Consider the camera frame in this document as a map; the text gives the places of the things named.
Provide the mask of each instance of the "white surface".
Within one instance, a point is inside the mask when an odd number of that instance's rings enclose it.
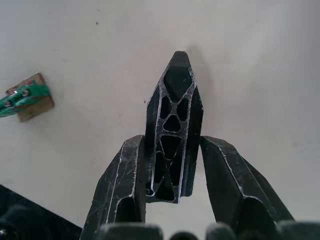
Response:
[[[82,226],[101,174],[143,134],[146,103],[187,51],[203,135],[269,180],[298,220],[320,220],[319,0],[0,0],[0,90],[41,72],[56,107],[0,119],[0,184]],[[169,237],[214,221],[202,157],[193,195],[154,203]]]

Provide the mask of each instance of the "black object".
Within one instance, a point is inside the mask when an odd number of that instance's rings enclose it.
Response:
[[[162,240],[144,224],[146,202],[179,203],[193,190],[201,145],[218,224],[205,240],[319,240],[319,223],[295,222],[268,181],[229,143],[200,137],[203,107],[188,56],[176,52],[147,106],[145,137],[126,140],[101,176],[81,240]],[[0,187],[0,240],[79,238],[81,229]],[[178,232],[170,240],[197,240]]]
[[[82,229],[0,185],[0,240],[77,240]]]
[[[179,203],[193,191],[204,110],[187,53],[176,51],[148,102],[147,201]]]

